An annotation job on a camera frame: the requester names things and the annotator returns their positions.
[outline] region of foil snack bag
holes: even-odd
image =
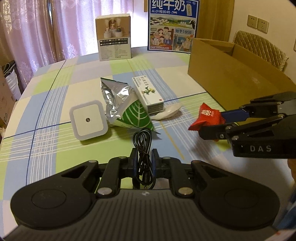
[[[101,90],[106,102],[106,117],[111,125],[154,130],[151,119],[127,83],[101,78]]]

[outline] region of wall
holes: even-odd
[[[249,14],[269,22],[267,34],[247,26]],[[289,0],[235,0],[230,42],[238,30],[260,35],[284,51],[289,56],[284,72],[296,83],[296,7]]]
[[[144,0],[134,0],[131,18],[131,47],[148,44],[148,13],[144,12]]]

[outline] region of green leaf pattern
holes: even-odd
[[[139,100],[133,102],[125,110],[121,119],[117,118],[117,120],[134,127],[147,127],[151,130],[154,130],[151,119]]]

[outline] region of black cable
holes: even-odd
[[[150,147],[152,142],[152,132],[148,128],[136,132],[133,135],[133,144],[138,151],[139,159],[137,165],[136,180],[144,186],[144,189],[152,189],[156,178],[153,176],[152,163],[150,161]]]

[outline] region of white box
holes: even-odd
[[[131,17],[112,14],[96,18],[100,61],[131,58]]]
[[[135,91],[148,114],[163,111],[164,100],[146,75],[133,78]]]

